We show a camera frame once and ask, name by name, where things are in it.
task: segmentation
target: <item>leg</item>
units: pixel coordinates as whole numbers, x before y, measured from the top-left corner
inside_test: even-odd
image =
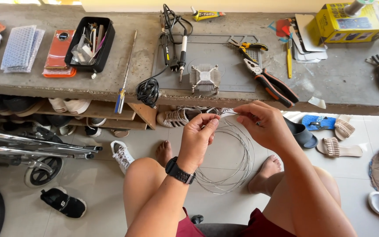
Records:
[[[260,172],[250,181],[248,188],[251,193],[264,193],[270,201],[263,211],[267,220],[280,228],[295,234],[292,223],[291,200],[284,172],[280,172],[280,162],[272,155],[264,162]],[[334,178],[325,170],[314,167],[327,191],[341,206],[339,188]]]
[[[129,227],[141,208],[156,193],[166,177],[165,166],[172,159],[172,148],[169,141],[159,145],[156,158],[140,158],[130,164],[124,180],[124,206],[127,226]],[[182,218],[187,215],[182,210]]]

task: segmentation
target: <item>wheelchair wheel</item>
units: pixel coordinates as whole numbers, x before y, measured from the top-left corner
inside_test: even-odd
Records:
[[[41,157],[37,159],[37,161],[49,165],[54,170],[54,173],[50,175],[47,171],[39,168],[28,168],[24,174],[24,184],[33,189],[44,186],[52,181],[58,174],[60,174],[65,163],[64,159],[53,156],[45,158]]]

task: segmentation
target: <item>black wristwatch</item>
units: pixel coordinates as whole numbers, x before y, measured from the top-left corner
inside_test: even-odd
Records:
[[[192,184],[192,181],[195,179],[195,173],[194,174],[188,174],[184,170],[181,170],[178,165],[176,164],[176,160],[178,157],[174,157],[169,160],[169,162],[166,164],[166,174],[171,175],[172,177],[175,177],[176,179],[182,181],[185,184]]]

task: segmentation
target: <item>red shorts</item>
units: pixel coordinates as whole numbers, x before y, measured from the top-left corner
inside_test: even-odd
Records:
[[[262,237],[295,237],[295,235],[267,220],[263,213],[258,208],[255,208],[251,213],[248,227],[239,234],[239,237],[254,237],[259,234]],[[178,223],[176,237],[205,237],[205,235],[195,227],[187,214],[187,217]]]

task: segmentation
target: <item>glue tube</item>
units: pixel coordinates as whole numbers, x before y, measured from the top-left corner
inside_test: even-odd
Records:
[[[225,13],[221,11],[204,11],[204,10],[196,11],[193,6],[191,6],[191,10],[192,10],[192,18],[194,18],[196,22],[204,20],[204,19],[209,19],[209,18],[225,15]]]

